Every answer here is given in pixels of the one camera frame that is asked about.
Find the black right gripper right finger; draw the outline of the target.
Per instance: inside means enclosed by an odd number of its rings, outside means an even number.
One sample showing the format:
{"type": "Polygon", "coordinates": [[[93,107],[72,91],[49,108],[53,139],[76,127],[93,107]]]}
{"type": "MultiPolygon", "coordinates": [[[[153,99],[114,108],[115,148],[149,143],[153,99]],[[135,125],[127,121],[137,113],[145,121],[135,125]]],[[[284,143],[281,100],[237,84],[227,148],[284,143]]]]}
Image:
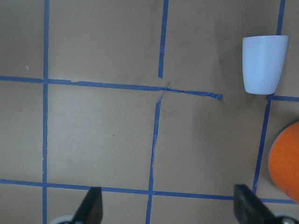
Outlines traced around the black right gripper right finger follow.
{"type": "Polygon", "coordinates": [[[240,224],[297,224],[288,215],[275,215],[245,184],[234,186],[234,216],[240,224]]]}

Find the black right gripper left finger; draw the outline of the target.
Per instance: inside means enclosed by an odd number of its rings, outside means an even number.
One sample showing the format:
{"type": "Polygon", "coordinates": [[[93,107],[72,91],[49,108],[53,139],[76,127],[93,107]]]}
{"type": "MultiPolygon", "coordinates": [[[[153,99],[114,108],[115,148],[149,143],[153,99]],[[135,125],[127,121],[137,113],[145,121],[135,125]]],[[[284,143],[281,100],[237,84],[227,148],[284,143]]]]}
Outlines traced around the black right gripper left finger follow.
{"type": "Polygon", "coordinates": [[[100,224],[103,219],[101,187],[88,190],[84,200],[71,220],[72,224],[100,224]]]}

